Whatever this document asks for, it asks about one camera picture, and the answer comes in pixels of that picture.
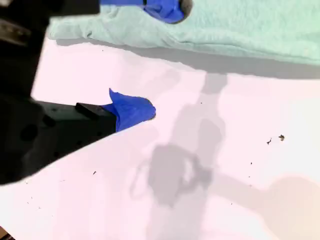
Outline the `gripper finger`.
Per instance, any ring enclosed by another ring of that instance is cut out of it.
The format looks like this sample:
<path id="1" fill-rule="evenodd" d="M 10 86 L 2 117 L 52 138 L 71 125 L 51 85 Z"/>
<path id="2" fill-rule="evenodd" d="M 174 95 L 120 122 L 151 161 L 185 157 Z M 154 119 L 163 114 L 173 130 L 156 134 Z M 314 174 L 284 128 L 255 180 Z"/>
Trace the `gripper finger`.
<path id="1" fill-rule="evenodd" d="M 40 120 L 32 128 L 32 172 L 36 173 L 105 137 L 156 116 L 146 98 L 108 91 L 111 103 L 66 105 L 39 101 Z"/>
<path id="2" fill-rule="evenodd" d="M 167 24 L 184 21 L 193 7 L 192 0 L 100 0 L 99 3 L 102 6 L 140 7 L 151 17 Z"/>

